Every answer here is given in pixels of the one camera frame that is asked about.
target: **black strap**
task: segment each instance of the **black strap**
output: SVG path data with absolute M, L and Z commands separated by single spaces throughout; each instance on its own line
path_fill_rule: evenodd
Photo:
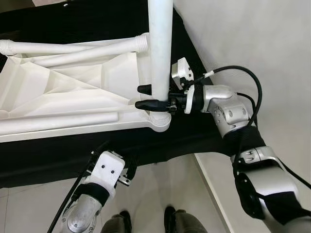
M 78 200 L 81 194 L 89 195 L 96 200 L 98 200 L 102 206 L 105 205 L 106 201 L 109 198 L 109 192 L 102 186 L 96 183 L 87 183 L 81 184 L 75 190 L 74 194 L 72 195 L 71 199 L 73 201 Z
M 255 196 L 264 200 L 271 215 L 281 224 L 298 217 L 311 216 L 311 211 L 301 207 L 294 192 L 274 193 L 264 196 L 255 193 Z
M 245 126 L 227 133 L 224 136 L 224 141 L 226 146 L 230 148 L 232 155 L 239 154 L 241 151 L 266 146 L 258 128 L 253 126 Z

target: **gray pants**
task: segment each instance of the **gray pants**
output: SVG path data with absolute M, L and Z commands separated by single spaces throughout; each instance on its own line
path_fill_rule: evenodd
M 184 210 L 177 210 L 176 217 L 176 233 L 207 233 L 200 221 L 193 215 L 186 213 Z M 108 220 L 101 233 L 126 233 L 123 217 L 114 215 Z

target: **white wall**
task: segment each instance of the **white wall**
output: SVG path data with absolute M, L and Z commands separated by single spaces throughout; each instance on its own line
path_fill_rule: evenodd
M 310 181 L 310 1 L 175 0 L 174 4 L 208 70 L 241 65 L 258 76 L 263 87 L 261 135 L 277 156 Z M 213 81 L 257 99 L 254 83 L 239 71 L 225 71 Z M 230 163 L 221 163 L 225 158 L 215 154 L 202 158 L 224 208 L 227 212 L 237 208 Z M 310 208 L 310 192 L 300 184 L 299 189 L 302 204 Z M 248 232 L 243 231 L 243 224 L 256 221 L 242 219 L 247 223 L 233 216 L 236 232 Z M 252 232 L 263 232 L 260 223 L 255 225 Z

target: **black band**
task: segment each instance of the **black band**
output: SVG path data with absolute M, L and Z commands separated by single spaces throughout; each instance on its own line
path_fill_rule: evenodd
M 78 186 L 71 199 L 76 201 L 81 194 L 89 195 L 98 200 L 102 206 L 105 205 L 109 198 L 109 192 L 102 186 L 96 183 L 81 184 Z
M 257 147 L 265 147 L 257 127 L 243 127 L 241 129 L 227 133 L 224 136 L 226 146 L 230 148 L 231 155 L 238 154 L 246 150 Z
M 204 106 L 203 99 L 203 86 L 202 85 L 194 85 L 194 94 L 192 99 L 192 108 L 191 111 L 200 111 Z
M 293 219 L 310 216 L 310 211 L 301 207 L 294 192 L 274 193 L 267 196 L 256 195 L 264 200 L 271 215 L 283 225 Z

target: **cable connector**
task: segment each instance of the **cable connector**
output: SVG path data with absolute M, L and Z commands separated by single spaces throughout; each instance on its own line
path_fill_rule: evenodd
M 212 70 L 212 71 L 210 71 L 210 72 L 208 72 L 208 73 L 205 73 L 205 74 L 204 74 L 204 78 L 210 77 L 210 76 L 212 76 L 212 75 L 214 75 L 214 74 L 215 74 L 215 72 Z

